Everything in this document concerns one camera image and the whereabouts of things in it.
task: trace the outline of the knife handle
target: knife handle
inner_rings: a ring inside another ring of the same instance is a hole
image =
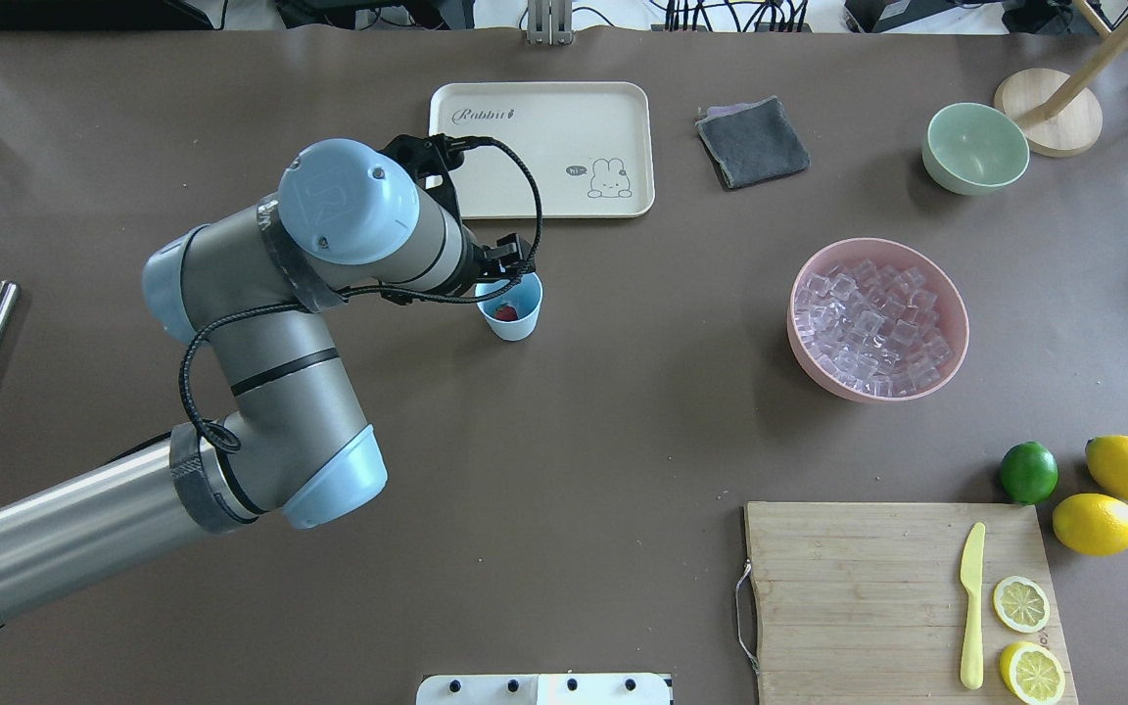
[[[960,682],[969,690],[981,687],[981,598],[972,590],[969,592],[968,617],[963,622]]]

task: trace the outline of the gray cloth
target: gray cloth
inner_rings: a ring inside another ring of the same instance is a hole
[[[777,97],[708,107],[694,124],[721,168],[725,188],[795,175],[812,164]]]

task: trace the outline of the bowl of ice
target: bowl of ice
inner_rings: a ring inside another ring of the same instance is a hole
[[[876,237],[835,241],[803,264],[786,329],[810,378],[852,402],[926,397],[969,349],[952,280],[916,249]]]

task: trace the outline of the white bracket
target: white bracket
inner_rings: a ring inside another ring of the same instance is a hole
[[[527,0],[529,17],[525,39],[529,44],[573,44],[572,0]]]
[[[430,677],[416,705],[671,705],[656,673],[497,673]]]

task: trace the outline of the light blue joint cap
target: light blue joint cap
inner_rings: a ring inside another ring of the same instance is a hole
[[[183,343],[194,337],[194,326],[185,314],[185,300],[180,291],[180,268],[185,261],[185,249],[190,248],[191,238],[205,227],[197,227],[168,245],[160,247],[158,253],[147,259],[142,268],[142,294],[147,299],[147,308],[153,317],[165,324],[165,331]]]
[[[281,513],[299,530],[332,522],[372,500],[386,486],[386,477],[381,450],[368,424],[285,502]]]
[[[403,247],[420,219],[416,182],[353,139],[303,149],[281,175],[277,199],[285,230],[327,263],[376,263]]]

